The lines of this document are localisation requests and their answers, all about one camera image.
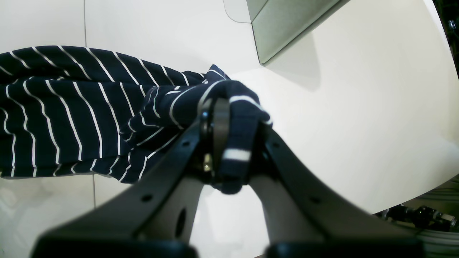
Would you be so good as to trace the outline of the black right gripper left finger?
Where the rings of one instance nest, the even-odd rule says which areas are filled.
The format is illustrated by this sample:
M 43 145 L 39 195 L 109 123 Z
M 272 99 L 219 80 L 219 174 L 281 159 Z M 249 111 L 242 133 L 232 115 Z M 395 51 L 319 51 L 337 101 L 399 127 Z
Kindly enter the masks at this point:
M 220 186 L 230 104 L 205 101 L 198 117 L 147 175 L 82 217 L 44 233 L 33 258 L 196 258 L 189 246 L 204 185 Z

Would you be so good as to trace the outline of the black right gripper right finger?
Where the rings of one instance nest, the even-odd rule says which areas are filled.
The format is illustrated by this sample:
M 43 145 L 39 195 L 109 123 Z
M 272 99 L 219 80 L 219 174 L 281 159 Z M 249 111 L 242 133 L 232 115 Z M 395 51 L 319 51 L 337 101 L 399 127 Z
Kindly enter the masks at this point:
M 422 258 L 412 233 L 356 207 L 318 179 L 270 127 L 259 126 L 248 184 L 260 199 L 266 258 Z

